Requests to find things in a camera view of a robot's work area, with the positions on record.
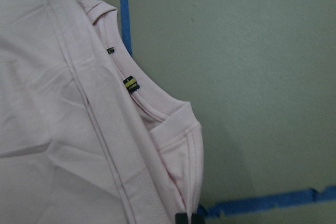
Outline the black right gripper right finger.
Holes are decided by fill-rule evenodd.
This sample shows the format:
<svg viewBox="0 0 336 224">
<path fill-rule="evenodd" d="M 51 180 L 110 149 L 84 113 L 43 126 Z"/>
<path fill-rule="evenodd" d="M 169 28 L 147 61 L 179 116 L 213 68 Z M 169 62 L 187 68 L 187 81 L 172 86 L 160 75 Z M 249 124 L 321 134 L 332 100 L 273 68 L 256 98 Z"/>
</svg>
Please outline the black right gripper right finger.
<svg viewBox="0 0 336 224">
<path fill-rule="evenodd" d="M 191 224 L 206 224 L 204 215 L 193 213 L 191 216 Z"/>
</svg>

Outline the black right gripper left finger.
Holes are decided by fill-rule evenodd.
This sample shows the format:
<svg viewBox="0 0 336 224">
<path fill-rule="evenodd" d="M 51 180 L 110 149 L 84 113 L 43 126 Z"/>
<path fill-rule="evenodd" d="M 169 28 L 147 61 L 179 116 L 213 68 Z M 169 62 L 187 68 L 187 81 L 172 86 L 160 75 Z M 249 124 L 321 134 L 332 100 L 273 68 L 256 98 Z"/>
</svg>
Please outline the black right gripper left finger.
<svg viewBox="0 0 336 224">
<path fill-rule="evenodd" d="M 185 212 L 176 213 L 175 224 L 189 224 L 187 213 Z"/>
</svg>

